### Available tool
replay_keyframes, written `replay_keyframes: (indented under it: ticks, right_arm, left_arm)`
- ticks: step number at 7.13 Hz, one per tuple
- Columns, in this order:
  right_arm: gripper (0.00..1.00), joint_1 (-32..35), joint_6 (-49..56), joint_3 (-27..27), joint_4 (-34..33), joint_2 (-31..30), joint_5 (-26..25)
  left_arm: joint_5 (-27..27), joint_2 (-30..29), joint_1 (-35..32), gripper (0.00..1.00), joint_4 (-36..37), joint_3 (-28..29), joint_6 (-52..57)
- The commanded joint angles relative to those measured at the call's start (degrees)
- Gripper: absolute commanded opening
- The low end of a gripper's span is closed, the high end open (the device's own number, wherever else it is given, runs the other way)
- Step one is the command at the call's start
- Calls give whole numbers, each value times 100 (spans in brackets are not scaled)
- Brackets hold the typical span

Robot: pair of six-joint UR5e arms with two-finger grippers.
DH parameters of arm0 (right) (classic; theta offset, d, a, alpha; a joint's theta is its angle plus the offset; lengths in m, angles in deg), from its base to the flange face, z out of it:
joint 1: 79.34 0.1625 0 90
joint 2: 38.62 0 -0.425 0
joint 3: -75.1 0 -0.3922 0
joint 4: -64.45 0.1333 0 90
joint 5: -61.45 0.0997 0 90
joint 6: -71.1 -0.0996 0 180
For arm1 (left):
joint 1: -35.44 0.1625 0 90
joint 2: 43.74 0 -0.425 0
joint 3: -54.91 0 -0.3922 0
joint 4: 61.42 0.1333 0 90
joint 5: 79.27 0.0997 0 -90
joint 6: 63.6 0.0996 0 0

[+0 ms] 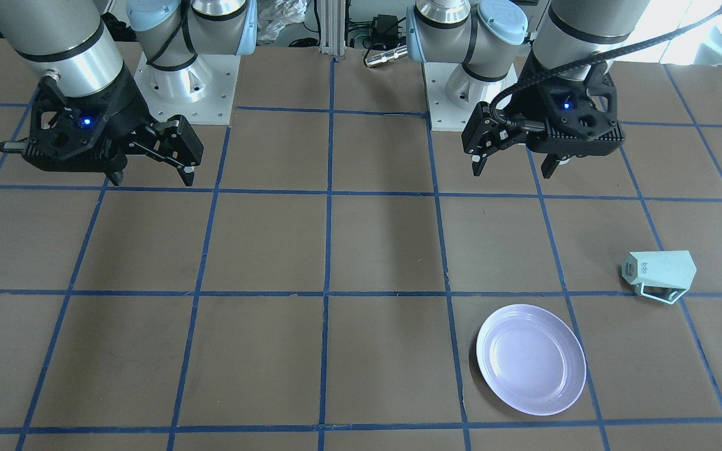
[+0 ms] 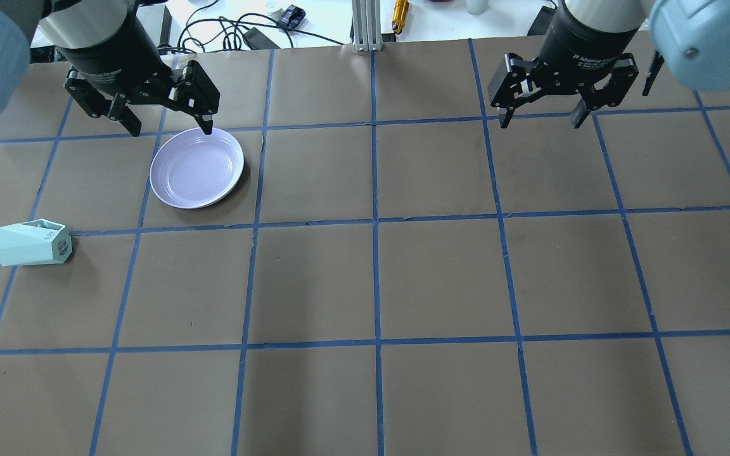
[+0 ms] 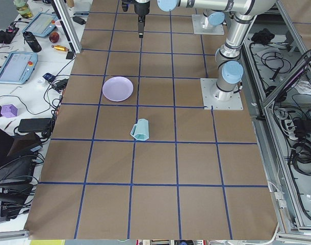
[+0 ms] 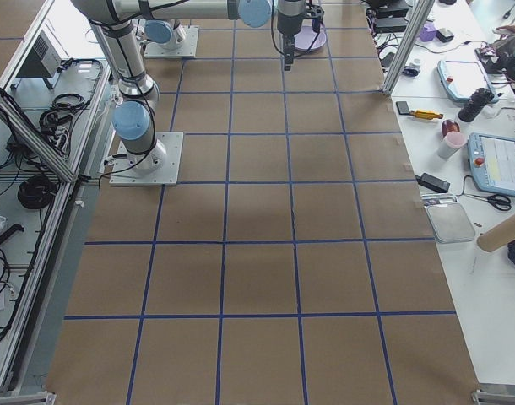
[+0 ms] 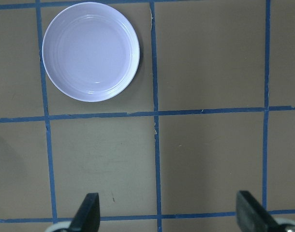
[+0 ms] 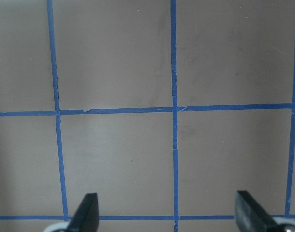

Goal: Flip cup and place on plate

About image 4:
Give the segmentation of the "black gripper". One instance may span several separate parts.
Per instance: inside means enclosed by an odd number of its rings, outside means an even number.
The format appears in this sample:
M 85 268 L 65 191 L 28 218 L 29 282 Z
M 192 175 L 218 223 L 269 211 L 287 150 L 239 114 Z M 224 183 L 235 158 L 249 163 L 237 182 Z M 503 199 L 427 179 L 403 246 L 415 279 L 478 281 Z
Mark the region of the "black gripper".
M 277 4 L 277 30 L 282 37 L 283 69 L 290 71 L 294 64 L 295 36 L 303 21 L 302 0 L 279 0 Z

